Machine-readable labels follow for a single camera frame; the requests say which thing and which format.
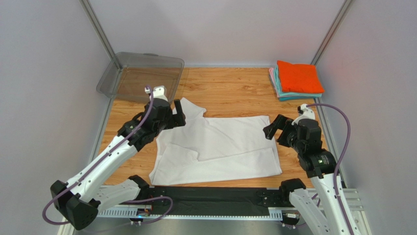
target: wooden table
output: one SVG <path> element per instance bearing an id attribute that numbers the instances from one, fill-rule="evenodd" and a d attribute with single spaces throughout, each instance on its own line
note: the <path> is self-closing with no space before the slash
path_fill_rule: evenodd
<path id="1" fill-rule="evenodd" d="M 278 114 L 296 118 L 297 107 L 311 104 L 312 99 L 279 102 L 268 78 L 267 68 L 185 68 L 176 98 L 186 97 L 204 107 L 205 117 L 231 118 L 268 115 L 272 122 Z M 117 134 L 122 124 L 144 110 L 144 103 L 115 100 L 101 144 L 102 151 Z M 197 187 L 268 187 L 278 188 L 281 181 L 300 178 L 308 188 L 310 180 L 299 166 L 297 154 L 292 148 L 278 147 L 282 174 L 271 177 L 231 180 L 209 183 L 184 184 Z M 157 154 L 156 142 L 146 145 L 142 151 L 127 160 L 105 184 L 116 185 L 131 175 L 139 175 L 148 183 Z"/>

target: folded clothes stack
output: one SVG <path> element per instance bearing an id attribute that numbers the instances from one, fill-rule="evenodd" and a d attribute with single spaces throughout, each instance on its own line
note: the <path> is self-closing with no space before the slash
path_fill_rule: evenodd
<path id="1" fill-rule="evenodd" d="M 280 101 L 318 98 L 324 93 L 314 65 L 278 60 L 277 66 L 269 69 L 269 77 Z"/>

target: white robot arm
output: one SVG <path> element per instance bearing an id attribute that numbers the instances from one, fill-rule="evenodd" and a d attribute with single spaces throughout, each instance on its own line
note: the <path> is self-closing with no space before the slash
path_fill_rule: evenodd
<path id="1" fill-rule="evenodd" d="M 306 104 L 298 108 L 299 117 L 295 120 L 278 115 L 274 122 L 263 129 L 265 137 L 272 139 L 275 132 L 280 129 L 282 133 L 277 142 L 280 145 L 291 147 L 298 153 L 300 166 L 306 171 L 323 205 L 323 213 L 309 197 L 305 185 L 300 179 L 284 181 L 281 189 L 287 200 L 300 212 L 307 225 L 315 235 L 348 235 L 349 229 L 345 218 L 352 227 L 355 235 L 361 234 L 355 224 L 345 195 L 342 190 L 340 175 L 337 176 L 337 188 L 334 189 L 333 177 L 336 161 L 333 155 L 322 149 L 321 128 L 315 121 L 314 112 Z M 346 215 L 339 205 L 338 196 Z"/>
<path id="2" fill-rule="evenodd" d="M 106 189 L 99 188 L 120 165 L 152 142 L 160 131 L 185 125 L 180 101 L 174 101 L 177 113 L 173 114 L 165 96 L 165 87 L 155 87 L 151 97 L 153 99 L 145 106 L 145 112 L 126 122 L 94 161 L 66 183 L 56 181 L 51 186 L 56 209 L 75 229 L 81 230 L 90 225 L 103 210 L 125 201 L 141 199 L 140 189 L 149 185 L 138 176 L 131 176 L 123 183 Z"/>

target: clear plastic bin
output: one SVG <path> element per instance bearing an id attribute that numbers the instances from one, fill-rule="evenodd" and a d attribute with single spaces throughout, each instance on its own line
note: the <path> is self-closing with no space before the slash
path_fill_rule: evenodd
<path id="1" fill-rule="evenodd" d="M 109 98 L 146 103 L 149 101 L 146 85 L 165 86 L 168 102 L 172 102 L 183 69 L 184 60 L 179 58 L 119 52 L 101 77 L 97 91 Z"/>

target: purple cable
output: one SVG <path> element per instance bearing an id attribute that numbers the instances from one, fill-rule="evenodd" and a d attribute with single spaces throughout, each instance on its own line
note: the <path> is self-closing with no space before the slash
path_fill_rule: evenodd
<path id="1" fill-rule="evenodd" d="M 154 103 L 154 94 L 152 92 L 152 88 L 149 85 L 146 85 L 146 88 L 151 91 L 151 99 L 150 99 L 149 107 L 152 107 L 152 105 Z M 52 221 L 52 220 L 48 219 L 48 217 L 46 216 L 46 211 L 48 210 L 50 205 L 52 205 L 52 203 L 54 203 L 56 200 L 58 200 L 58 198 L 60 198 L 62 195 L 64 195 L 65 193 L 67 193 L 68 191 L 73 189 L 75 186 L 77 186 L 77 184 L 81 183 L 106 157 L 108 157 L 116 148 L 118 148 L 127 139 L 129 139 L 134 133 L 136 133 L 136 131 L 139 130 L 139 128 L 143 125 L 143 123 L 148 118 L 149 114 L 151 113 L 151 110 L 152 110 L 152 108 L 149 108 L 148 112 L 146 112 L 145 116 L 142 118 L 142 120 L 140 120 L 139 125 L 135 129 L 133 129 L 133 131 L 130 134 L 128 134 L 124 139 L 122 139 L 119 143 L 117 143 L 112 149 L 110 149 L 110 151 L 108 153 L 104 154 L 94 165 L 92 165 L 92 167 L 90 167 L 90 169 L 88 169 L 87 172 L 83 176 L 80 177 L 78 182 L 75 182 L 73 185 L 66 188 L 64 191 L 62 191 L 61 193 L 56 195 L 52 200 L 50 200 L 47 203 L 47 205 L 44 207 L 44 209 L 42 211 L 42 218 L 44 219 L 44 221 L 46 223 L 49 223 L 49 224 L 52 224 L 52 225 L 64 225 L 64 224 L 69 223 L 69 221 L 55 222 L 55 221 Z"/>
<path id="2" fill-rule="evenodd" d="M 142 222 L 142 224 L 151 224 L 151 223 L 155 223 L 155 222 L 161 220 L 162 218 L 164 218 L 171 211 L 172 206 L 174 205 L 174 201 L 172 201 L 172 198 L 167 197 L 167 196 L 160 196 L 160 197 L 154 197 L 154 198 L 149 198 L 149 199 L 144 199 L 144 200 L 126 201 L 126 203 L 144 203 L 144 202 L 151 202 L 151 201 L 160 200 L 160 199 L 168 199 L 171 202 L 171 204 L 169 204 L 168 210 L 166 210 L 165 213 L 163 213 L 158 218 L 153 219 L 151 221 Z"/>
<path id="3" fill-rule="evenodd" d="M 172 200 L 172 198 L 167 197 L 167 196 L 161 196 L 161 197 L 154 197 L 154 198 L 149 198 L 149 199 L 144 199 L 144 200 L 126 201 L 125 203 L 136 204 L 136 203 L 144 203 L 144 202 L 150 202 L 150 201 L 161 200 L 161 199 L 167 199 L 171 203 L 169 205 L 168 210 L 166 210 L 166 212 L 164 214 L 162 214 L 161 216 L 159 216 L 158 218 L 150 220 L 150 221 L 141 222 L 141 224 L 151 224 L 151 223 L 155 223 L 155 222 L 161 220 L 163 217 L 165 217 L 171 211 L 172 206 L 174 205 L 174 201 Z M 120 227 L 124 227 L 124 226 L 130 225 L 130 224 L 132 224 L 132 223 L 128 222 L 128 223 L 124 223 L 124 224 L 121 224 L 121 225 L 117 225 L 117 226 L 115 226 L 113 228 L 110 228 L 110 229 L 105 229 L 105 230 L 100 230 L 100 231 L 90 231 L 90 230 L 85 230 L 84 229 L 83 232 L 90 233 L 90 234 L 105 233 L 105 232 L 110 232 L 110 231 L 116 230 Z"/>
<path id="4" fill-rule="evenodd" d="M 349 228 L 349 232 L 350 232 L 350 234 L 354 234 L 352 225 L 350 224 L 350 221 L 349 221 L 349 218 L 348 218 L 348 214 L 346 213 L 346 209 L 343 206 L 342 199 L 339 195 L 339 187 L 337 186 L 337 174 L 339 173 L 340 163 L 342 162 L 342 159 L 345 156 L 346 149 L 348 148 L 348 144 L 349 144 L 349 140 L 350 140 L 350 122 L 349 122 L 349 119 L 342 110 L 340 110 L 339 108 L 337 108 L 333 105 L 330 105 L 330 104 L 309 104 L 309 105 L 307 105 L 307 107 L 311 107 L 311 106 L 325 106 L 325 107 L 332 108 L 332 109 L 336 110 L 337 112 L 339 112 L 343 116 L 343 118 L 345 118 L 345 121 L 346 121 L 346 124 L 347 124 L 346 142 L 345 142 L 345 146 L 343 146 L 342 153 L 340 154 L 340 157 L 337 161 L 336 167 L 334 168 L 333 184 L 334 184 L 334 190 L 336 192 L 337 200 L 339 202 L 340 209 L 342 210 L 343 217 L 345 218 L 347 227 Z"/>

